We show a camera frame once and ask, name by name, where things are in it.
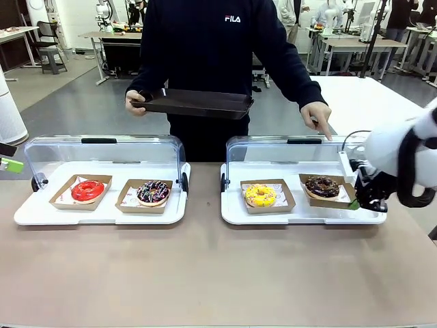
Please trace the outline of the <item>person in dark clothes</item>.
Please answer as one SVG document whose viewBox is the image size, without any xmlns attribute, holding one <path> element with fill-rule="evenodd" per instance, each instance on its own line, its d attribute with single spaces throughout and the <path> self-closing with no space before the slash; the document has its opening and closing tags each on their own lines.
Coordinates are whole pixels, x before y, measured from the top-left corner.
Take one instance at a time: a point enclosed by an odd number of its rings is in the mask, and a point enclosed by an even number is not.
<svg viewBox="0 0 437 328">
<path fill-rule="evenodd" d="M 391 13 L 386 26 L 386 37 L 401 42 L 410 22 L 410 13 L 417 10 L 419 0 L 392 0 Z"/>
</svg>

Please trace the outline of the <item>clear display case lid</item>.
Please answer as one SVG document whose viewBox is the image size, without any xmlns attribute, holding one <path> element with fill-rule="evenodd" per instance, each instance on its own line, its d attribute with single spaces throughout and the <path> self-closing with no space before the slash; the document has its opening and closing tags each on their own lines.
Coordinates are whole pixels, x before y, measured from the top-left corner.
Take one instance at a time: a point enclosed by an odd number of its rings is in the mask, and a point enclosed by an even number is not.
<svg viewBox="0 0 437 328">
<path fill-rule="evenodd" d="M 230 181 L 236 175 L 237 166 L 252 163 L 338 163 L 341 152 L 345 152 L 349 159 L 363 159 L 366 138 L 366 133 L 355 133 L 349 137 L 335 136 L 332 141 L 322 136 L 232 137 L 226 144 L 222 177 Z"/>
<path fill-rule="evenodd" d="M 41 136 L 26 144 L 24 154 L 34 192 L 45 189 L 64 164 L 73 174 L 132 177 L 137 172 L 137 178 L 166 178 L 188 192 L 190 165 L 182 142 L 170 135 Z"/>
</svg>

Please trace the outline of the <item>grey lab table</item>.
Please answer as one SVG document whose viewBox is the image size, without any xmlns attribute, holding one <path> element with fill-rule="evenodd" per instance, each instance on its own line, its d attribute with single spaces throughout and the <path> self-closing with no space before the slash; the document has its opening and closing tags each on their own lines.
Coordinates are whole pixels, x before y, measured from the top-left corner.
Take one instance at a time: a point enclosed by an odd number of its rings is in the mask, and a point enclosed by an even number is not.
<svg viewBox="0 0 437 328">
<path fill-rule="evenodd" d="M 347 70 L 350 65 L 350 61 L 352 58 L 352 54 L 354 53 L 364 53 L 365 54 L 365 63 L 363 64 L 363 68 L 368 68 L 370 59 L 375 56 L 370 75 L 379 75 L 379 79 L 385 73 L 386 67 L 388 65 L 389 55 L 393 49 L 407 49 L 407 45 L 402 42 L 397 42 L 394 40 L 376 38 L 375 44 L 372 46 L 371 44 L 366 44 L 361 42 L 358 38 L 326 38 L 323 39 L 324 46 L 322 47 L 322 56 L 328 54 L 328 63 L 326 69 L 324 71 L 324 75 L 328 76 L 330 74 L 330 66 L 332 63 L 332 58 L 335 53 L 345 53 L 348 55 L 345 68 L 343 70 Z M 378 73 L 378 63 L 380 61 L 380 56 L 382 53 L 386 53 L 388 57 L 386 58 L 382 72 Z"/>
</svg>

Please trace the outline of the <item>dark brown serving tray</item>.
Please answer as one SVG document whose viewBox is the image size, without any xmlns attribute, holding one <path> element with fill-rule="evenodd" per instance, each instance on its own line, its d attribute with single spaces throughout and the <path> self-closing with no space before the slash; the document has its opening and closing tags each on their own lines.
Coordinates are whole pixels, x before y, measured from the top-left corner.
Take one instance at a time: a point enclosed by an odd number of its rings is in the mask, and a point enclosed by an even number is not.
<svg viewBox="0 0 437 328">
<path fill-rule="evenodd" d="M 143 102 L 133 100 L 132 106 L 155 113 L 190 115 L 205 118 L 239 120 L 254 103 L 251 96 L 218 92 L 200 92 L 161 88 L 153 92 L 141 91 Z"/>
</svg>

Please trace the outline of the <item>dark donut with colourful sprinkles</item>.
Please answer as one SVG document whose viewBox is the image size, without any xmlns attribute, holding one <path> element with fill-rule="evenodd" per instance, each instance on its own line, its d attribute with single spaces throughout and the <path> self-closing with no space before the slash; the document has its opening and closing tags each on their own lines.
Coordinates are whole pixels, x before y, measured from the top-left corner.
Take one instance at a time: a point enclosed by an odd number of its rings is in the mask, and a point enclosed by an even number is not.
<svg viewBox="0 0 437 328">
<path fill-rule="evenodd" d="M 142 206 L 160 206 L 169 197 L 170 190 L 166 182 L 161 180 L 148 181 L 137 189 L 137 199 Z"/>
</svg>

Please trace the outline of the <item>navy sleeved left forearm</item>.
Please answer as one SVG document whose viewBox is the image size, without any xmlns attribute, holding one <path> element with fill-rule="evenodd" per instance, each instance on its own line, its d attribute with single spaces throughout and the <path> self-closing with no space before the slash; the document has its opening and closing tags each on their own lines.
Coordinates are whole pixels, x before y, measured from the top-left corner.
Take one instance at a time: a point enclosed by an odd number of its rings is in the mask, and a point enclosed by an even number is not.
<svg viewBox="0 0 437 328">
<path fill-rule="evenodd" d="M 298 55 L 280 63 L 271 75 L 284 97 L 296 103 L 300 111 L 312 103 L 327 105 L 320 85 L 310 78 Z"/>
</svg>

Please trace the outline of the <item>white cylindrical air purifier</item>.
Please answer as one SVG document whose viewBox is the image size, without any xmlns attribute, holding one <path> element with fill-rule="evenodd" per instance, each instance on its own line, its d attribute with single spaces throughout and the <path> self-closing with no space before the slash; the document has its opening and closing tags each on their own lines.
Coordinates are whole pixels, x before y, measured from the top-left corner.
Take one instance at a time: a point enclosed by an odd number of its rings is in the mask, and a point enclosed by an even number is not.
<svg viewBox="0 0 437 328">
<path fill-rule="evenodd" d="M 16 146 L 28 137 L 29 133 L 0 66 L 0 142 Z"/>
</svg>

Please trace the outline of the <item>person's right hand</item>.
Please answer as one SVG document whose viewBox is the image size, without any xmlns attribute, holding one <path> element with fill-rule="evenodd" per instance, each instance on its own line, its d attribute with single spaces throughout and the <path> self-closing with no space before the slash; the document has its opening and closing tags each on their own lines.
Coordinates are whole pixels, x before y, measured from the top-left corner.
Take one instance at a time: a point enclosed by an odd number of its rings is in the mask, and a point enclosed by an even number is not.
<svg viewBox="0 0 437 328">
<path fill-rule="evenodd" d="M 145 98 L 140 95 L 140 93 L 138 93 L 135 90 L 129 90 L 126 92 L 126 97 L 125 97 L 125 107 L 126 110 L 131 113 L 134 116 L 137 117 L 141 117 L 144 116 L 146 114 L 146 109 L 145 107 L 134 107 L 132 105 L 132 102 L 140 102 L 140 103 L 144 103 L 145 102 Z"/>
</svg>

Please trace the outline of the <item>chocolate sprinkled donut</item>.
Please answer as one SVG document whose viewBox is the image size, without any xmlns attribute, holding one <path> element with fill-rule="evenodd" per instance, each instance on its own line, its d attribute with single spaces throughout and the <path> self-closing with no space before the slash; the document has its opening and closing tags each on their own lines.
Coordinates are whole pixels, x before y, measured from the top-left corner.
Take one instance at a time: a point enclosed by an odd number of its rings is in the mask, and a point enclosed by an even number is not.
<svg viewBox="0 0 437 328">
<path fill-rule="evenodd" d="M 305 188 L 314 198 L 336 198 L 339 195 L 339 185 L 327 176 L 310 176 L 305 181 Z"/>
</svg>

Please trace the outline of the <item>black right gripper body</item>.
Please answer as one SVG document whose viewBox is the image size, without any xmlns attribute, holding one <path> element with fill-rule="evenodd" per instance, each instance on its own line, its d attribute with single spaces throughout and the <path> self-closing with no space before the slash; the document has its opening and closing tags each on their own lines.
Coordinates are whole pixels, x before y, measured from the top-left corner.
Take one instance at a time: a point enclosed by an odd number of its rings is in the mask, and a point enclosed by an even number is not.
<svg viewBox="0 0 437 328">
<path fill-rule="evenodd" d="M 354 171 L 357 173 L 354 188 L 359 202 L 387 200 L 396 191 L 397 178 L 369 163 L 357 163 Z"/>
</svg>

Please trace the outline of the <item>black office chair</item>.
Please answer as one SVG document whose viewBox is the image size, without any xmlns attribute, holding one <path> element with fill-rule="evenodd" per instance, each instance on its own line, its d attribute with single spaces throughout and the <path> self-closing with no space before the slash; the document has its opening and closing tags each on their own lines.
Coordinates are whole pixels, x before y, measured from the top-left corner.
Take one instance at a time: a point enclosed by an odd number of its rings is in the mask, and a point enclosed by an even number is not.
<svg viewBox="0 0 437 328">
<path fill-rule="evenodd" d="M 61 43 L 59 36 L 57 35 L 57 22 L 44 22 L 39 20 L 37 22 L 38 27 L 38 41 L 36 42 L 37 54 L 42 58 L 40 52 L 41 49 L 53 49 L 58 50 L 58 56 L 63 61 L 63 51 L 61 49 Z"/>
</svg>

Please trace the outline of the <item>chocolate sprinkle donut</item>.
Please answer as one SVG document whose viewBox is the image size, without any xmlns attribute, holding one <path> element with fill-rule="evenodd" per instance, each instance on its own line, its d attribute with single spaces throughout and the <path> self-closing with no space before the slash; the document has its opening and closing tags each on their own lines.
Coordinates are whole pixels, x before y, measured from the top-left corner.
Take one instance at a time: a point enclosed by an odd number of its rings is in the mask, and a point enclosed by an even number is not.
<svg viewBox="0 0 437 328">
<path fill-rule="evenodd" d="M 137 199 L 137 189 L 144 183 L 153 180 L 142 180 L 142 179 L 129 179 L 124 185 L 122 191 L 119 194 L 115 206 L 124 214 L 157 214 L 161 215 L 165 211 L 165 206 L 167 200 L 160 206 L 147 207 L 142 206 Z M 172 190 L 173 183 L 170 180 L 161 180 L 166 182 L 169 188 Z"/>
</svg>

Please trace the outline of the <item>navy sleeved right forearm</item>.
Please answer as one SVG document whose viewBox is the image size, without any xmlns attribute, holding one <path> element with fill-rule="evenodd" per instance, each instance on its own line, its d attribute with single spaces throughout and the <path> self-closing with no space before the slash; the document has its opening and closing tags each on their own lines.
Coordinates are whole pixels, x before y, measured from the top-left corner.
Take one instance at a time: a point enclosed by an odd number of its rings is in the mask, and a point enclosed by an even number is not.
<svg viewBox="0 0 437 328">
<path fill-rule="evenodd" d="M 159 53 L 141 52 L 141 65 L 138 75 L 126 90 L 126 93 L 153 92 L 164 87 L 168 79 L 168 69 Z"/>
</svg>

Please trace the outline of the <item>dark chocolate donut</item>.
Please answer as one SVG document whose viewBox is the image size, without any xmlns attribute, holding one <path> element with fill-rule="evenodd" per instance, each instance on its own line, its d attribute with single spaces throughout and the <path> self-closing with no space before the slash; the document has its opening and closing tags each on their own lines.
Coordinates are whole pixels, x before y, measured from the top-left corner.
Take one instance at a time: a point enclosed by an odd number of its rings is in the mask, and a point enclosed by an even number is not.
<svg viewBox="0 0 437 328">
<path fill-rule="evenodd" d="M 305 181 L 310 176 L 327 176 L 332 178 L 339 185 L 339 195 L 336 198 L 314 198 L 311 197 L 306 188 Z M 330 176 L 330 175 L 320 175 L 320 174 L 299 174 L 300 185 L 304 192 L 305 197 L 310 206 L 317 208 L 332 208 L 340 210 L 349 210 L 348 205 L 351 202 L 351 197 L 355 196 L 355 190 L 352 184 L 346 183 L 343 176 Z"/>
</svg>

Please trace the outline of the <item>person in navy sweater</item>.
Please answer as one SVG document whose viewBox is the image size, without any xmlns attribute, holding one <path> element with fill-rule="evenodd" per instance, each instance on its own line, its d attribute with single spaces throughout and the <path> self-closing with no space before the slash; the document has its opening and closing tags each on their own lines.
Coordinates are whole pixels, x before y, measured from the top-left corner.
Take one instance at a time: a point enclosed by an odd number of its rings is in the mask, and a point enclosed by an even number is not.
<svg viewBox="0 0 437 328">
<path fill-rule="evenodd" d="M 140 58 L 146 51 L 165 62 L 164 87 L 247 96 L 254 58 L 272 78 L 280 63 L 299 56 L 273 0 L 149 0 Z"/>
</svg>

